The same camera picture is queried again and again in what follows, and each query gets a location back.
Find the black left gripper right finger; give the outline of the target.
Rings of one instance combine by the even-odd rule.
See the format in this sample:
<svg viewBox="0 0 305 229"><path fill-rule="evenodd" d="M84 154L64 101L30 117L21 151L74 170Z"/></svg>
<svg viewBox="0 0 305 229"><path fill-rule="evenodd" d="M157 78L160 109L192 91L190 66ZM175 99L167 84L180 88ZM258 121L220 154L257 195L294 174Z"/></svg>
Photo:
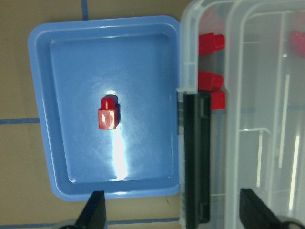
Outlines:
<svg viewBox="0 0 305 229"><path fill-rule="evenodd" d="M252 189L240 190L239 219L245 229L285 229L284 223Z"/></svg>

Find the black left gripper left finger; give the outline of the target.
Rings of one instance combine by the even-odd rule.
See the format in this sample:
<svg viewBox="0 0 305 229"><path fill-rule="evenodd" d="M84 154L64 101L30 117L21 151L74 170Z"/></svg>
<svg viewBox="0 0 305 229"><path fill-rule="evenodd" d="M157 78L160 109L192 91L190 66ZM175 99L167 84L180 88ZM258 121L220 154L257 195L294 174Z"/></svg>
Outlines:
<svg viewBox="0 0 305 229"><path fill-rule="evenodd" d="M92 192L84 209L73 226L76 229L106 228L106 205L104 191Z"/></svg>

